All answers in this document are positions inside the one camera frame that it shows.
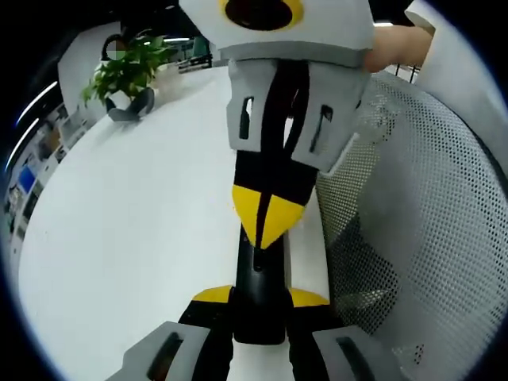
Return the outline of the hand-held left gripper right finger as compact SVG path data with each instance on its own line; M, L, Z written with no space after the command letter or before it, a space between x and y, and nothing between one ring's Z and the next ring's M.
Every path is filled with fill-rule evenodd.
M290 289L289 360L296 380L404 380L394 353L357 325L346 326L329 300Z

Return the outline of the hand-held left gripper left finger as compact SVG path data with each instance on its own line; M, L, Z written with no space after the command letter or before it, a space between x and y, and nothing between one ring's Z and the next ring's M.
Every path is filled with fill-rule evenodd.
M109 379L226 380L233 358L232 289L195 295L177 322L164 322L128 349Z

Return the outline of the person's right hand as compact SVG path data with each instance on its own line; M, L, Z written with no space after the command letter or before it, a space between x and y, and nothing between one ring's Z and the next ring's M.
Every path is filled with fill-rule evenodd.
M391 65L420 67L428 54L433 35L417 26L376 26L374 42L364 58L364 67L371 73Z

